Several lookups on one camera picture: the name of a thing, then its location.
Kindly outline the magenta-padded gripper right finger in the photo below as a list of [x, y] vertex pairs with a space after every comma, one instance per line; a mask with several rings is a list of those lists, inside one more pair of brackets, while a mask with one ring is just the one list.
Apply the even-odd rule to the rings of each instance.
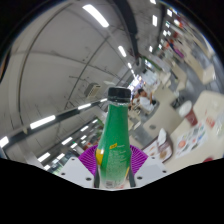
[[131, 145], [129, 182], [131, 188], [140, 188], [169, 174], [158, 159], [147, 156], [142, 150]]

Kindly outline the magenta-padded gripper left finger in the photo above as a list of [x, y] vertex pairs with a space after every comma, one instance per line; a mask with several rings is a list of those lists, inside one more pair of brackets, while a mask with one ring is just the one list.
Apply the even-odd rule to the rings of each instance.
[[79, 157], [71, 157], [59, 172], [59, 176], [84, 188], [98, 188], [100, 177], [95, 151], [97, 146], [85, 150]]

